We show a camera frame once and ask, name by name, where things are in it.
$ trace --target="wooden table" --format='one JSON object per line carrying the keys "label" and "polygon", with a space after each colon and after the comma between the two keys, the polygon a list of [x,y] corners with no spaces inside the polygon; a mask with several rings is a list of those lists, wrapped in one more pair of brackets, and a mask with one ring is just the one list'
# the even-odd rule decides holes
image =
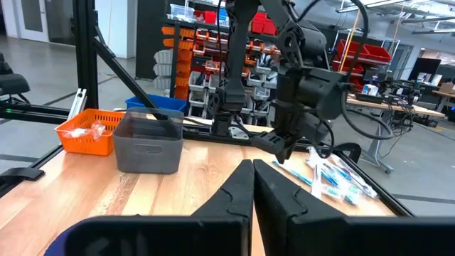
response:
{"label": "wooden table", "polygon": [[441,102],[438,104],[438,108],[437,108],[438,112],[441,112],[445,106],[455,107],[455,104],[450,102],[450,99],[454,98],[455,95],[446,93],[446,92],[436,91],[436,90],[434,90],[433,93],[441,96],[441,98],[442,98]]}
{"label": "wooden table", "polygon": [[[269,129],[247,128],[255,132]],[[305,164],[307,157],[307,153],[294,152],[287,164],[312,178],[313,171]],[[117,170],[114,152],[104,157],[62,151],[41,168],[44,177],[23,181],[0,198],[0,255],[42,255],[65,229],[92,216],[190,215],[243,159],[275,160],[253,147],[185,140],[177,173],[126,174]],[[309,191],[306,184],[277,170]],[[322,200],[347,215],[394,215],[383,202],[370,198],[364,198],[360,206],[325,196]],[[256,218],[252,252],[264,254]]]}
{"label": "wooden table", "polygon": [[[374,108],[384,110],[383,111],[384,114],[382,115],[382,120],[385,123],[387,123],[389,118],[392,116],[393,111],[401,111],[401,112],[404,111],[404,109],[401,106],[397,106],[397,105],[389,106],[388,104],[385,104],[385,103],[377,104],[377,103],[371,103],[371,102],[364,102],[364,101],[353,99],[352,97],[349,97],[346,102],[351,105],[358,105],[358,106],[363,106],[363,107],[374,107]],[[444,114],[442,114],[440,112],[428,110],[424,107],[420,107],[420,106],[416,106],[416,105],[413,105],[412,107],[414,108],[413,112],[415,114],[425,114],[428,116],[444,117]],[[387,132],[385,131],[385,129],[382,128],[382,126],[378,125],[378,128],[376,129],[376,135],[381,135],[381,134],[384,135],[386,133]],[[368,148],[368,150],[362,149],[362,155],[366,157],[366,161],[369,162],[370,164],[372,164],[374,166],[380,166],[385,170],[385,173],[391,174],[392,171],[394,171],[394,169],[390,165],[386,164],[383,160],[380,159],[379,150],[380,150],[381,146],[382,146],[382,140],[374,139],[371,141],[371,144],[370,144],[370,147]]]}

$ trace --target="gray floor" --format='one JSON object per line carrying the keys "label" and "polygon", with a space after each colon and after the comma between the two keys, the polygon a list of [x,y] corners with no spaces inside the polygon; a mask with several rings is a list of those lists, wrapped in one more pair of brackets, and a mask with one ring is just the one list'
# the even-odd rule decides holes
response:
{"label": "gray floor", "polygon": [[[77,89],[75,49],[32,41],[0,37],[0,51],[16,73],[25,76],[33,104],[69,108]],[[119,60],[134,77],[134,59]],[[132,93],[116,78],[102,60],[98,61],[100,107],[125,107]],[[148,93],[161,94],[149,82],[139,81]],[[352,117],[361,128],[375,132],[375,124]],[[0,119],[0,172],[28,166],[58,144],[55,125]],[[356,134],[342,118],[333,122],[336,143],[356,142],[367,149],[371,143]],[[364,161],[359,166],[417,215],[455,215],[455,124],[441,120],[436,129],[416,125],[395,145],[385,161],[395,168],[387,175]],[[395,139],[384,142],[386,154]]]}

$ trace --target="workbench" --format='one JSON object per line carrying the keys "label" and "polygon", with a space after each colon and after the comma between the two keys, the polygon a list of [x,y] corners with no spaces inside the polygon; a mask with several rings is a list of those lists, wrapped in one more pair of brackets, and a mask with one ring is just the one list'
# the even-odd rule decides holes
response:
{"label": "workbench", "polygon": [[[252,132],[270,130],[246,128]],[[313,170],[305,164],[308,157],[305,152],[294,152],[287,164],[312,178]],[[158,175],[122,173],[117,170],[114,151],[109,156],[62,151],[41,168],[44,177],[35,182],[23,181],[0,198],[0,254],[42,255],[64,230],[93,216],[190,215],[220,188],[243,159],[262,159],[270,164],[275,156],[250,146],[185,140],[178,172]],[[310,190],[305,183],[274,168]],[[395,215],[380,199],[365,197],[359,206],[326,196],[321,200],[346,215]],[[263,255],[255,216],[254,212],[252,254]]]}
{"label": "workbench", "polygon": [[442,109],[445,106],[455,107],[455,104],[450,102],[450,99],[455,98],[455,95],[446,93],[446,92],[436,91],[436,90],[434,90],[433,93],[441,96],[441,102],[438,104],[438,108],[437,108],[438,112],[442,112]]}
{"label": "workbench", "polygon": [[[360,100],[353,99],[352,97],[349,97],[346,101],[350,105],[357,105],[357,106],[362,106],[362,107],[372,107],[372,108],[377,108],[383,111],[382,114],[382,120],[387,123],[389,118],[392,116],[392,113],[394,111],[400,111],[404,112],[405,109],[401,106],[398,105],[388,105],[385,103],[377,104],[377,103],[371,103],[371,102],[364,102]],[[412,112],[415,114],[424,114],[427,116],[435,116],[435,117],[444,117],[444,114],[440,112],[436,112],[433,110],[428,110],[424,107],[420,107],[417,105],[413,105],[413,110]],[[376,129],[376,135],[386,135],[387,131],[381,126],[378,125],[378,128]],[[362,155],[366,157],[366,161],[372,164],[373,166],[376,167],[381,167],[384,168],[385,173],[391,174],[394,169],[386,164],[383,160],[380,160],[380,155],[379,155],[379,150],[382,146],[382,140],[374,139],[371,141],[370,147],[368,150],[362,150]]]}

